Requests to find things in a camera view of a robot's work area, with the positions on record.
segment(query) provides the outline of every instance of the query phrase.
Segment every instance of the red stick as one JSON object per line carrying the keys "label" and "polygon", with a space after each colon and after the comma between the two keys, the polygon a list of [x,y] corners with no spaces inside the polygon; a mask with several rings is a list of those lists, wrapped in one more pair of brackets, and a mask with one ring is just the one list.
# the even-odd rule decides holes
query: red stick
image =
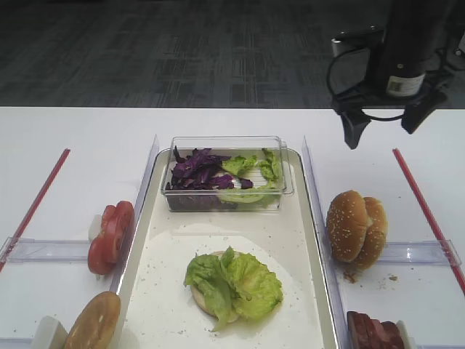
{"label": "red stick", "polygon": [[[402,154],[400,154],[399,149],[393,149],[392,152],[394,153],[394,156],[397,159],[397,162],[399,163],[400,168],[402,169],[402,172],[404,172],[405,178],[407,179],[408,184],[410,185],[410,188],[415,194],[415,197],[418,200],[418,203],[420,204],[421,210],[423,211],[424,216],[426,217],[426,220],[428,220],[429,226],[433,230],[433,233],[436,236],[436,239],[440,241],[444,241],[445,240],[444,234],[442,233],[441,228],[439,228],[439,225],[437,224],[436,219],[434,218],[431,212],[431,209],[429,209],[425,198],[421,194],[420,188],[416,184],[412,173],[408,169],[407,163],[402,157]],[[446,251],[446,254],[448,255],[449,260],[453,258],[452,257],[453,255],[451,253],[448,253],[448,251]],[[457,282],[460,285],[460,288],[462,289],[462,292],[465,295],[465,276],[462,273],[460,266],[451,264],[450,268],[452,269],[454,275],[456,276]]]}
{"label": "red stick", "polygon": [[[58,159],[57,163],[53,167],[53,170],[50,172],[48,178],[46,179],[45,183],[42,185],[41,190],[37,194],[36,198],[34,199],[31,207],[29,207],[29,210],[26,212],[26,215],[24,216],[23,220],[21,221],[19,227],[17,227],[17,230],[15,231],[15,234],[13,235],[12,240],[9,243],[9,246],[7,247],[7,250],[5,252],[4,257],[6,258],[8,254],[14,249],[17,240],[21,237],[21,235],[24,233],[24,230],[28,226],[29,222],[31,221],[32,216],[34,215],[34,212],[36,212],[37,207],[39,207],[39,204],[41,203],[42,199],[45,196],[45,193],[49,190],[50,185],[52,185],[53,180],[57,176],[59,170],[61,169],[62,165],[65,163],[66,158],[68,157],[68,154],[70,153],[69,149],[65,149],[60,158]],[[0,271],[3,269],[5,266],[6,261],[0,262]]]}

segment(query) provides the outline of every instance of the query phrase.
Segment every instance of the plastic container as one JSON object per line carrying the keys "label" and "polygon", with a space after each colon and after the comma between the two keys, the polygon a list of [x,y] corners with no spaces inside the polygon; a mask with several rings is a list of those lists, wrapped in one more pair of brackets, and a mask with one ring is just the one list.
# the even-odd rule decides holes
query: plastic container
{"label": "plastic container", "polygon": [[[173,189],[172,170],[177,165],[175,149],[186,159],[195,149],[210,148],[209,155],[256,156],[256,165],[240,173],[241,178],[251,180],[254,187],[241,189],[238,176],[233,176],[234,188],[228,189]],[[266,161],[263,149],[270,151],[276,159],[278,178],[271,181],[262,176],[260,161]],[[287,157],[286,144],[279,137],[175,137],[171,142],[169,159],[163,174],[161,192],[165,196],[169,209],[174,212],[196,211],[262,211],[280,208],[281,196],[294,192],[291,168]],[[231,175],[220,170],[216,176]]]}

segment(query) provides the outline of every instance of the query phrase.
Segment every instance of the clear plastic container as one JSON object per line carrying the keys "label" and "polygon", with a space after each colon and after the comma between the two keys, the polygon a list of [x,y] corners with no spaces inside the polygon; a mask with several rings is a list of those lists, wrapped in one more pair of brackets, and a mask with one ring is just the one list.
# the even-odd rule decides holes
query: clear plastic container
{"label": "clear plastic container", "polygon": [[[189,160],[188,156],[198,156],[197,151],[204,149],[210,149],[207,156],[230,157],[230,159],[237,156],[246,159],[256,157],[256,163],[250,169],[237,174],[225,171],[218,163],[197,162],[192,160],[193,158]],[[274,179],[269,177],[267,179],[262,175],[264,172],[261,164],[267,161],[264,149],[272,154],[269,158],[274,159],[272,164]],[[279,137],[274,136],[175,137],[171,142],[161,192],[166,198],[169,209],[174,212],[277,210],[281,205],[281,196],[294,192],[291,168],[285,149],[286,144]],[[176,151],[186,163],[188,161],[190,163],[185,165],[185,163],[178,162]],[[226,159],[222,158],[220,164],[224,164]],[[191,164],[194,165],[194,170],[188,172]],[[177,179],[180,178],[179,172],[177,176],[174,175],[175,167],[184,171],[180,173],[189,177],[190,181],[180,182]],[[232,188],[230,184],[229,188],[219,188],[217,185],[209,184],[210,179],[203,180],[205,177],[201,176],[205,175],[208,167],[213,167],[212,171],[216,172],[213,178],[231,175],[234,187]],[[252,181],[253,187],[242,189],[241,180],[243,179]]]}

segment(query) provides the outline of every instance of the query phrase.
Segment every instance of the white tray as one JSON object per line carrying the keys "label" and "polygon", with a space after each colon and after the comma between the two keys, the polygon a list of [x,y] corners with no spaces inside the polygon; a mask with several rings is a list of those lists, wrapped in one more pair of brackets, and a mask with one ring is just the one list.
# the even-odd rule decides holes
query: white tray
{"label": "white tray", "polygon": [[[170,212],[160,193],[168,151],[159,153],[121,280],[123,310],[111,348],[336,348],[302,162],[288,154],[295,193],[282,198],[279,211],[181,213]],[[238,321],[213,333],[214,319],[182,282],[195,253],[229,245],[276,272],[284,301],[260,324]]]}

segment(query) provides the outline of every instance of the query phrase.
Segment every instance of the tomato slice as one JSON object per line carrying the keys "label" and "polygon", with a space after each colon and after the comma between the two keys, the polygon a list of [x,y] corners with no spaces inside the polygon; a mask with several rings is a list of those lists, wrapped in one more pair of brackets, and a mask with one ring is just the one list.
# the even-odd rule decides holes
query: tomato slice
{"label": "tomato slice", "polygon": [[105,207],[105,211],[102,214],[102,223],[100,228],[105,230],[107,228],[108,222],[110,222],[111,217],[115,214],[116,206],[108,205]]}
{"label": "tomato slice", "polygon": [[128,201],[120,201],[103,234],[103,257],[107,262],[118,262],[126,229],[134,219],[134,208]]}
{"label": "tomato slice", "polygon": [[107,275],[115,267],[115,263],[107,262],[103,258],[103,237],[96,237],[90,245],[89,254],[87,256],[87,265],[89,270],[97,275]]}

